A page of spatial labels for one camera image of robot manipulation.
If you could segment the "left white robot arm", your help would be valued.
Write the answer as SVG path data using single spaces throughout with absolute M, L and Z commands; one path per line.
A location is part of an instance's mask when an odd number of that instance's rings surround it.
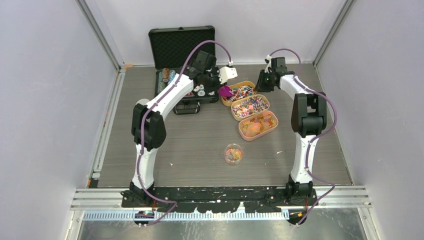
M 159 148 L 167 131 L 165 120 L 173 108 L 197 86 L 216 93 L 227 82 L 219 76 L 216 57 L 203 50 L 189 54 L 174 78 L 152 100 L 141 99 L 133 108 L 131 135 L 136 147 L 134 176 L 129 188 L 121 192 L 122 207 L 148 207 L 153 202 L 174 204 L 153 194 L 154 167 Z

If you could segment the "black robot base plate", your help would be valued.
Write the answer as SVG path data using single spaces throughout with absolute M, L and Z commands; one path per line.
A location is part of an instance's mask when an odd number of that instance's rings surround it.
M 150 187 L 148 192 L 131 185 L 123 190 L 123 208 L 152 208 L 160 213 L 277 213 L 281 207 L 304 210 L 317 201 L 317 193 L 292 191 L 284 186 Z

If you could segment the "magenta plastic scoop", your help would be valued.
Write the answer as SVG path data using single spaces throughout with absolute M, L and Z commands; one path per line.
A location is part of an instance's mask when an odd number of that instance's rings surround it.
M 232 89 L 228 87 L 227 85 L 221 86 L 217 92 L 220 97 L 224 97 L 224 98 L 232 97 L 234 95 Z

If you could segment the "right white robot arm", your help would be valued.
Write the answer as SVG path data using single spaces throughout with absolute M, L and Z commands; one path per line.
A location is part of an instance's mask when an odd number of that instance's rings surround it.
M 317 201 L 310 175 L 314 161 L 318 136 L 327 127 L 327 101 L 323 92 L 306 86 L 289 71 L 284 57 L 265 58 L 266 68 L 259 72 L 255 90 L 272 92 L 275 88 L 284 91 L 292 99 L 290 124 L 296 137 L 294 164 L 282 197 L 289 205 L 312 206 Z

